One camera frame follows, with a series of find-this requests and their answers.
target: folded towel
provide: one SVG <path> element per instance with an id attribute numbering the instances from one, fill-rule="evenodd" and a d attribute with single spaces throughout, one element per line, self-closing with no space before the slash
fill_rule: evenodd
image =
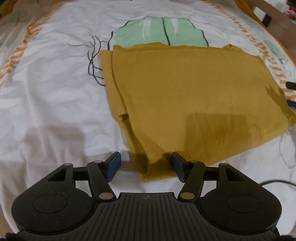
<path id="1" fill-rule="evenodd" d="M 174 151 L 211 165 L 296 123 L 260 57 L 235 46 L 153 43 L 100 56 L 112 114 L 144 180 L 174 176 Z"/>

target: black gripper base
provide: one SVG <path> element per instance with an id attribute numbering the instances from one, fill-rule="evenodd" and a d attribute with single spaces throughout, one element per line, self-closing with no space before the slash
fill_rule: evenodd
<path id="1" fill-rule="evenodd" d="M 122 193 L 114 202 L 101 203 L 84 224 L 55 235 L 21 231 L 27 241 L 271 241 L 272 231 L 237 235 L 208 223 L 195 204 L 172 193 Z"/>

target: orange pattern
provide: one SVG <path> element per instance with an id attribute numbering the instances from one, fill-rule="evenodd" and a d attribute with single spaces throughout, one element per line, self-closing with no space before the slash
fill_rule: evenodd
<path id="1" fill-rule="evenodd" d="M 206 3 L 209 3 L 211 6 L 213 6 L 213 8 L 216 8 L 218 9 L 219 8 L 219 12 L 223 12 L 225 15 L 227 15 L 228 17 L 230 17 L 227 13 L 225 13 L 225 11 L 223 9 L 221 9 L 220 6 L 218 6 L 216 3 L 212 3 L 210 2 L 209 0 L 202 0 Z M 276 61 L 274 61 L 274 58 L 272 58 L 267 50 L 267 48 L 264 46 L 264 44 L 262 42 L 259 42 L 256 38 L 254 38 L 251 34 L 248 34 L 248 31 L 241 25 L 241 23 L 239 21 L 237 21 L 237 19 L 235 19 L 234 17 L 230 17 L 234 23 L 240 28 L 240 30 L 245 33 L 245 35 L 247 37 L 250 38 L 250 41 L 254 43 L 254 46 L 257 47 L 259 53 L 262 54 L 262 57 L 266 57 L 267 58 L 267 61 L 269 61 L 271 64 L 269 65 L 269 67 L 274 70 L 274 73 L 277 77 L 279 78 L 285 78 L 287 79 L 287 77 L 283 74 L 282 72 L 282 69 L 277 67 L 277 66 L 274 66 L 274 65 L 278 65 L 278 63 Z M 279 84 L 286 84 L 287 80 L 284 80 L 284 79 L 279 79 L 278 80 L 278 83 Z M 281 89 L 283 90 L 283 92 L 285 92 L 285 94 L 287 93 L 296 93 L 294 92 L 293 90 L 289 90 L 286 88 L 286 85 L 284 87 L 281 87 Z M 288 100 L 293 100 L 293 101 L 296 101 L 296 94 L 294 95 L 286 95 L 286 98 Z"/>
<path id="2" fill-rule="evenodd" d="M 5 80 L 4 77 L 7 74 L 11 74 L 13 72 L 13 70 L 17 67 L 17 64 L 19 64 L 20 59 L 24 55 L 24 51 L 26 50 L 26 48 L 28 46 L 28 42 L 31 39 L 34 39 L 34 37 L 37 34 L 39 34 L 39 32 L 41 31 L 42 27 L 40 27 L 40 26 L 43 25 L 44 23 L 46 23 L 50 19 L 50 16 L 55 11 L 57 11 L 61 7 L 61 5 L 62 5 L 61 1 L 53 0 L 51 8 L 41 18 L 39 20 L 37 20 L 35 23 L 31 23 L 27 26 L 25 37 L 24 37 L 23 41 L 13 51 L 13 53 L 7 59 L 5 64 L 2 67 L 0 67 L 0 81 L 1 81 L 0 86 L 3 84 L 3 82 Z"/>

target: green leaf print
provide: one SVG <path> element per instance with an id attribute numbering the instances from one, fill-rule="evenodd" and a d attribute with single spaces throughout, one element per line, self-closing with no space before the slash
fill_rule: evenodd
<path id="1" fill-rule="evenodd" d="M 18 23 L 27 15 L 27 11 L 18 11 L 8 15 L 8 23 Z"/>
<path id="2" fill-rule="evenodd" d="M 280 49 L 275 46 L 272 42 L 268 41 L 268 40 L 264 40 L 264 42 L 266 43 L 266 45 L 270 48 L 270 50 L 278 57 L 283 57 L 283 53 L 280 51 Z"/>
<path id="3" fill-rule="evenodd" d="M 160 42 L 172 46 L 207 47 L 203 31 L 185 18 L 156 18 L 147 16 L 127 22 L 113 31 L 114 42 L 121 47 Z"/>
<path id="4" fill-rule="evenodd" d="M 249 25 L 251 28 L 256 28 L 257 26 L 255 25 L 255 23 L 253 22 L 253 21 L 255 21 L 255 20 L 253 20 L 253 19 L 251 19 L 251 18 L 248 18 L 248 17 L 246 17 L 246 16 L 242 16 L 242 15 L 240 15 L 240 17 L 241 17 L 241 19 L 247 24 L 247 25 Z"/>

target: black cable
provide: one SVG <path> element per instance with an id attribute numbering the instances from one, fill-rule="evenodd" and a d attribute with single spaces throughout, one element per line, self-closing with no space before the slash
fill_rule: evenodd
<path id="1" fill-rule="evenodd" d="M 98 55 L 98 53 L 100 52 L 100 50 L 101 50 L 101 46 L 102 46 L 102 42 L 105 42 L 105 41 L 101 41 L 97 36 L 95 36 L 96 37 L 96 39 L 99 41 L 99 43 L 100 43 L 100 46 L 99 46 L 99 50 L 98 50 L 98 52 L 94 55 L 94 52 L 95 52 L 95 49 L 96 49 L 96 47 L 95 47 L 95 45 L 96 45 L 96 40 L 95 40 L 95 38 L 92 36 L 92 39 L 93 39 L 93 41 L 94 41 L 94 49 L 93 49 L 93 52 L 92 52 L 92 54 L 91 54 L 91 59 L 90 59 L 90 57 L 89 57 L 89 51 L 87 52 L 87 57 L 88 57 L 88 60 L 89 60 L 89 66 L 88 66 L 88 74 L 89 75 L 91 75 L 94 79 L 95 79 L 95 81 L 100 85 L 100 86 L 106 86 L 106 85 L 104 85 L 104 84 L 101 84 L 99 81 L 98 81 L 98 79 L 97 78 L 99 78 L 99 79 L 101 79 L 101 80 L 103 80 L 104 78 L 103 77 L 101 77 L 101 76 L 96 76 L 95 74 L 94 74 L 94 69 L 96 68 L 96 69 L 99 69 L 99 70 L 101 70 L 102 71 L 102 69 L 101 68 L 98 68 L 98 67 L 95 67 L 94 66 L 94 58 Z"/>
<path id="2" fill-rule="evenodd" d="M 285 180 L 280 180 L 280 179 L 265 181 L 265 182 L 259 183 L 259 185 L 264 186 L 264 185 L 267 185 L 267 184 L 270 184 L 270 183 L 285 183 L 285 184 L 290 184 L 290 185 L 296 187 L 296 183 L 292 183 L 292 182 L 285 181 Z"/>

